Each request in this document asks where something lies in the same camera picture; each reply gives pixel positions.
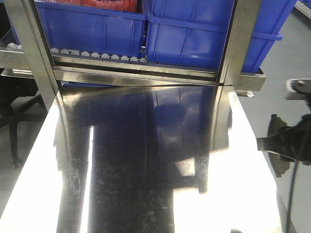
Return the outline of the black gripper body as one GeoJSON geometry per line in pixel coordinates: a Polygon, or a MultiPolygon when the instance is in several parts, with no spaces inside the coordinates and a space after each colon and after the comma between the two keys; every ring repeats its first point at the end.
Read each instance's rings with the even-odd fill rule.
{"type": "MultiPolygon", "coordinates": [[[[288,94],[287,100],[304,100],[311,107],[311,80],[289,79],[286,82],[288,94]]],[[[311,115],[306,114],[294,126],[287,126],[280,130],[278,136],[281,139],[281,152],[290,161],[301,161],[304,165],[311,164],[311,115]]],[[[257,138],[259,151],[275,152],[276,143],[272,142],[272,136],[257,138]]]]}

